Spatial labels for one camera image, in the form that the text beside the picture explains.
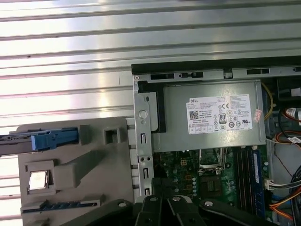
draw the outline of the motherboard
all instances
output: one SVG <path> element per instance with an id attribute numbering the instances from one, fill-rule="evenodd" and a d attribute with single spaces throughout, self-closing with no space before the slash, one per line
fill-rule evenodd
<path id="1" fill-rule="evenodd" d="M 212 198 L 266 217 L 263 180 L 269 168 L 264 145 L 156 153 L 154 171 L 174 181 L 175 193 L 196 205 Z"/>

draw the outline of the qr code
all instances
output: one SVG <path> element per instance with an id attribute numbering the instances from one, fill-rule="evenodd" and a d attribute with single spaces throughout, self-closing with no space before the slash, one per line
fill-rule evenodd
<path id="1" fill-rule="evenodd" d="M 190 120 L 198 119 L 198 111 L 190 111 L 189 116 L 190 116 Z"/>

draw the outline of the white connector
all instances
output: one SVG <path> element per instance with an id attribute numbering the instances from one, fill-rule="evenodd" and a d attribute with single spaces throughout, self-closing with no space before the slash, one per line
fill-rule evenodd
<path id="1" fill-rule="evenodd" d="M 264 179 L 264 187 L 268 191 L 272 191 L 272 190 L 275 189 L 275 188 L 273 188 L 273 187 L 270 186 L 270 182 L 273 182 L 273 180 L 271 180 L 271 179 Z"/>

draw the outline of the red sticker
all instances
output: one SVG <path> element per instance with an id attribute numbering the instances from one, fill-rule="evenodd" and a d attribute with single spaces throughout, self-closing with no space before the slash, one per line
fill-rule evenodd
<path id="1" fill-rule="evenodd" d="M 260 116 L 261 116 L 262 111 L 259 109 L 256 109 L 254 117 L 253 117 L 253 121 L 256 123 L 259 123 L 260 120 Z"/>

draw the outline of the power supply label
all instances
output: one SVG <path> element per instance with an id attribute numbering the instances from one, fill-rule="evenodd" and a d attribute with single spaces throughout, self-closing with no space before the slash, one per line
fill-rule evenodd
<path id="1" fill-rule="evenodd" d="M 189 134 L 252 129 L 248 94 L 190 98 L 186 109 Z"/>

